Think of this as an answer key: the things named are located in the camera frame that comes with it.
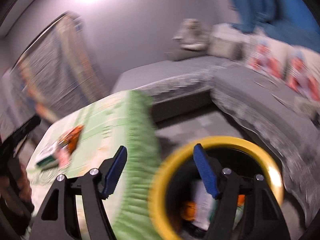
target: gray sofa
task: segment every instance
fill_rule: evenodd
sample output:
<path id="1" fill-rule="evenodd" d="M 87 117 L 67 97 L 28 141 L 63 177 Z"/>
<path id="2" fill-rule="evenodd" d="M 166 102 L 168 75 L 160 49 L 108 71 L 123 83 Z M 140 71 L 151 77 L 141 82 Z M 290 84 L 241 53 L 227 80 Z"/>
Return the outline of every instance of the gray sofa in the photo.
<path id="1" fill-rule="evenodd" d="M 281 161 L 285 188 L 310 224 L 320 207 L 320 132 L 310 119 L 275 98 L 293 102 L 297 96 L 284 82 L 271 83 L 241 61 L 204 56 L 129 70 L 113 92 L 127 89 L 154 98 L 155 122 L 214 102 Z"/>

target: silver screw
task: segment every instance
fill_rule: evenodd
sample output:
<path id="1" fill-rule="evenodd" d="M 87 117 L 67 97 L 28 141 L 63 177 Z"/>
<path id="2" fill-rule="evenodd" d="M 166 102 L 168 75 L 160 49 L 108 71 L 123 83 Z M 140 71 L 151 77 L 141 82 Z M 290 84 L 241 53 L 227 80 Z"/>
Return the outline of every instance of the silver screw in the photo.
<path id="1" fill-rule="evenodd" d="M 223 170 L 222 170 L 222 173 L 223 174 L 225 174 L 225 175 L 229 175 L 229 174 L 231 174 L 231 170 L 229 169 L 229 168 L 224 168 Z"/>
<path id="2" fill-rule="evenodd" d="M 256 179 L 261 181 L 261 180 L 264 180 L 264 177 L 261 174 L 257 174 Z"/>
<path id="3" fill-rule="evenodd" d="M 99 170 L 96 168 L 90 170 L 91 175 L 96 175 L 96 174 L 98 174 L 98 172 L 99 172 Z"/>
<path id="4" fill-rule="evenodd" d="M 63 174 L 58 175 L 57 181 L 63 181 L 63 180 L 64 180 L 64 175 Z"/>

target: stuffed toy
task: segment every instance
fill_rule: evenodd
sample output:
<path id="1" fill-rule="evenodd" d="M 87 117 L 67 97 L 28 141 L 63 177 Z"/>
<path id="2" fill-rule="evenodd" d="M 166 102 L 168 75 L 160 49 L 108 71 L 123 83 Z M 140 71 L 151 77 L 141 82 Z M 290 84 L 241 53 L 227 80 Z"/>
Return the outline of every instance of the stuffed toy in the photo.
<path id="1" fill-rule="evenodd" d="M 197 19 L 184 19 L 173 37 L 182 49 L 205 50 L 209 45 L 209 33 L 201 27 Z"/>

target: yellow rim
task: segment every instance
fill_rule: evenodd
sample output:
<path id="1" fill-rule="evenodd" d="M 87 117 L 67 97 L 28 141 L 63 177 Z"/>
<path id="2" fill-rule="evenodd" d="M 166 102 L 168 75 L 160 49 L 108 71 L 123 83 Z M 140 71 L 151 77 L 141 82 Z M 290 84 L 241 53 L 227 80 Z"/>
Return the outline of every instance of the yellow rim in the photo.
<path id="1" fill-rule="evenodd" d="M 149 193 L 149 213 L 153 226 L 165 240 L 181 240 L 173 230 L 165 212 L 165 192 L 172 175 L 193 154 L 193 147 L 201 143 L 204 149 L 230 147 L 241 150 L 254 158 L 262 168 L 267 182 L 279 205 L 282 204 L 284 188 L 281 173 L 273 158 L 259 146 L 235 137 L 213 136 L 188 143 L 171 154 L 157 171 Z"/>

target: tiled floor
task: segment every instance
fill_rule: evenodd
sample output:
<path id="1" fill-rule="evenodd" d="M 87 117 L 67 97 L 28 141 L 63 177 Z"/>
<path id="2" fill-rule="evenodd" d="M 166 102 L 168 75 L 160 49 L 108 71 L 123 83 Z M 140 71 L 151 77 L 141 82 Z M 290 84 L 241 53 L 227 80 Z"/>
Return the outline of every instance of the tiled floor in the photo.
<path id="1" fill-rule="evenodd" d="M 238 130 L 232 118 L 213 105 L 163 121 L 158 124 L 158 128 L 156 135 L 160 141 L 162 159 L 184 144 L 206 136 L 225 135 L 250 140 L 242 130 Z M 296 206 L 295 199 L 286 195 L 281 208 L 291 239 L 297 240 L 304 231 L 300 226 L 300 217 L 303 217 L 303 214 L 294 206 Z"/>

